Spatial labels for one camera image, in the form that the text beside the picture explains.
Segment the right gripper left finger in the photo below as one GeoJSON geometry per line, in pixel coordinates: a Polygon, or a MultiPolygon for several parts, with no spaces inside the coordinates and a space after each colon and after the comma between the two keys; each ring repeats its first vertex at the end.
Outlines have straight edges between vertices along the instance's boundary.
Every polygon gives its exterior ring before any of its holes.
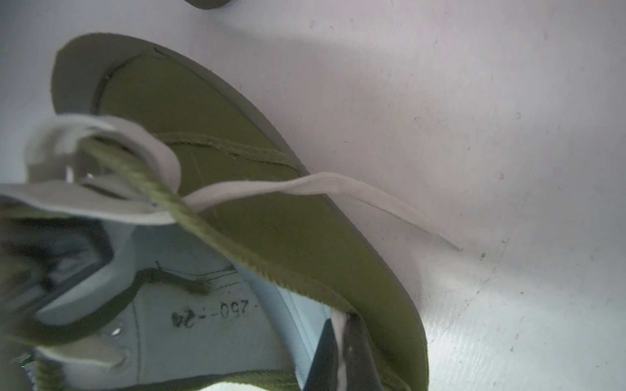
{"type": "Polygon", "coordinates": [[[337,390],[338,351],[333,332],[323,332],[304,391],[337,390]]]}

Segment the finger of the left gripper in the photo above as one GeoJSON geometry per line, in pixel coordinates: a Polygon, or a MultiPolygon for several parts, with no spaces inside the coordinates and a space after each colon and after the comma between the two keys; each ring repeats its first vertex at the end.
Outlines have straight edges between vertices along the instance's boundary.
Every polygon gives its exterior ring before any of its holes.
{"type": "Polygon", "coordinates": [[[1,221],[1,316],[31,316],[107,266],[113,255],[97,220],[1,221]]]}

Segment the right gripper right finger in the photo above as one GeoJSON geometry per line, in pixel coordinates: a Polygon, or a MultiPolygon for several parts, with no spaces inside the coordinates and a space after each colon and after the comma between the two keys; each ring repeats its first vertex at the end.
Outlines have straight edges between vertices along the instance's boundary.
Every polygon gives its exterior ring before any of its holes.
{"type": "Polygon", "coordinates": [[[383,387],[362,319],[357,315],[350,315],[342,337],[346,390],[382,391],[383,387]]]}

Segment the olive green shoe with laces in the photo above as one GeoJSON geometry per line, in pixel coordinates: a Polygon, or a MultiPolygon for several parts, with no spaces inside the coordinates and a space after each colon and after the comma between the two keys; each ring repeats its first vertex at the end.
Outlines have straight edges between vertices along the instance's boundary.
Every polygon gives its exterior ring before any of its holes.
{"type": "Polygon", "coordinates": [[[185,0],[185,2],[201,10],[213,10],[226,6],[231,0],[185,0]]]}

